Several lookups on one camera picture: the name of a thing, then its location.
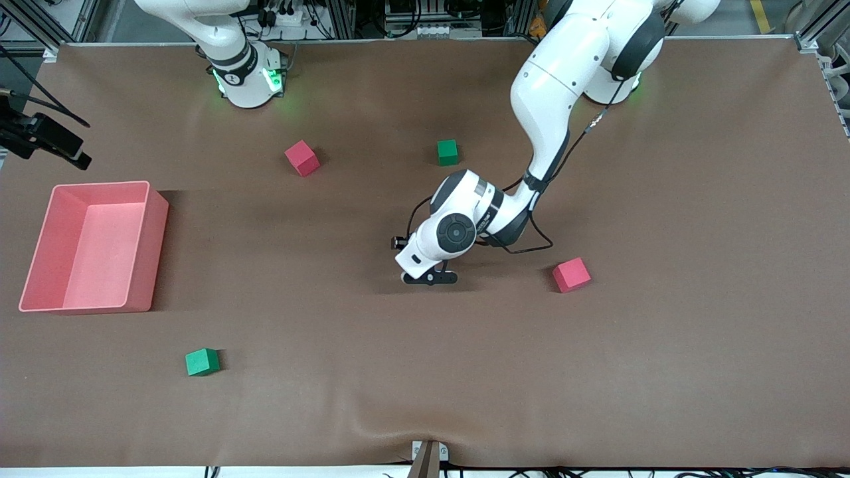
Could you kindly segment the pink foam cube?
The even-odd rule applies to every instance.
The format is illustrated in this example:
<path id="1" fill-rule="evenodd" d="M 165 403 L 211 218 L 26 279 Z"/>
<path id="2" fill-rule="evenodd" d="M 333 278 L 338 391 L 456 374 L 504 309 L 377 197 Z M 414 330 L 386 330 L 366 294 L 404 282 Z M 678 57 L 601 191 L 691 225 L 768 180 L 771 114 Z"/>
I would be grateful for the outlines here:
<path id="1" fill-rule="evenodd" d="M 581 257 L 557 264 L 552 269 L 552 278 L 559 293 L 580 289 L 592 281 L 591 273 Z"/>
<path id="2" fill-rule="evenodd" d="M 300 177 L 312 175 L 321 166 L 321 161 L 312 148 L 300 140 L 284 152 L 286 160 Z"/>

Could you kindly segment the brown table cover sheet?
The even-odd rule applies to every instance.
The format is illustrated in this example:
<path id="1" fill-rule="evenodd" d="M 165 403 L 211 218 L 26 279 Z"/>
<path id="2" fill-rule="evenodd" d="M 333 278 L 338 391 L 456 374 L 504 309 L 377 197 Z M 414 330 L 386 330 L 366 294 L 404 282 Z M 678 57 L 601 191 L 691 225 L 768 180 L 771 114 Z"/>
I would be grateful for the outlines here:
<path id="1" fill-rule="evenodd" d="M 0 172 L 0 467 L 371 465 L 422 439 L 470 467 L 850 467 L 850 141 L 793 40 L 667 40 L 541 197 L 553 248 L 401 282 L 438 140 L 501 187 L 525 170 L 530 51 L 307 44 L 243 111 L 191 46 L 64 46 L 39 81 L 93 163 Z M 52 188 L 113 181 L 171 206 L 151 311 L 21 313 Z M 592 281 L 559 293 L 576 257 Z M 189 377 L 203 348 L 221 370 Z"/>

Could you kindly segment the long white power strip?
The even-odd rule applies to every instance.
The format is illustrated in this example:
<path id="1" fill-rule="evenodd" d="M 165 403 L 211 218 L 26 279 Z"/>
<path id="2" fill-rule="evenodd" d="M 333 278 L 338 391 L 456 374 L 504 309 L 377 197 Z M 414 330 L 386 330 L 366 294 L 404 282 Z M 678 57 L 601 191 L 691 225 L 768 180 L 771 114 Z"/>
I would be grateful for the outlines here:
<path id="1" fill-rule="evenodd" d="M 391 37 L 404 40 L 441 40 L 476 39 L 483 33 L 477 23 L 422 23 L 407 34 L 409 25 L 385 25 L 386 33 Z"/>

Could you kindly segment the white power strip with plugs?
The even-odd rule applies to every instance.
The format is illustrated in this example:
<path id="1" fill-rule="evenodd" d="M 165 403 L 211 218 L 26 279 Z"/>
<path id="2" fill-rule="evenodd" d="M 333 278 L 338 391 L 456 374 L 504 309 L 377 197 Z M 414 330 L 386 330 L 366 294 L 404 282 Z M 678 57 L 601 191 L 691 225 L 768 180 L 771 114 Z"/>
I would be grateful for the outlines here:
<path id="1" fill-rule="evenodd" d="M 287 2 L 267 6 L 258 15 L 262 27 L 302 28 L 312 25 L 313 16 L 303 3 Z"/>

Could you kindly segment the pink plastic bin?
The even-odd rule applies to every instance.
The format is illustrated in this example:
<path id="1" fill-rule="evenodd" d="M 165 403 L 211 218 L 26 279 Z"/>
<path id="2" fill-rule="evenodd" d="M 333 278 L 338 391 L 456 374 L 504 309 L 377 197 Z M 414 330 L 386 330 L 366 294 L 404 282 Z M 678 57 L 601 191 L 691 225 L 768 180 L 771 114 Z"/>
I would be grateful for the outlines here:
<path id="1" fill-rule="evenodd" d="M 149 311 L 168 210 L 147 181 L 56 185 L 19 311 Z"/>

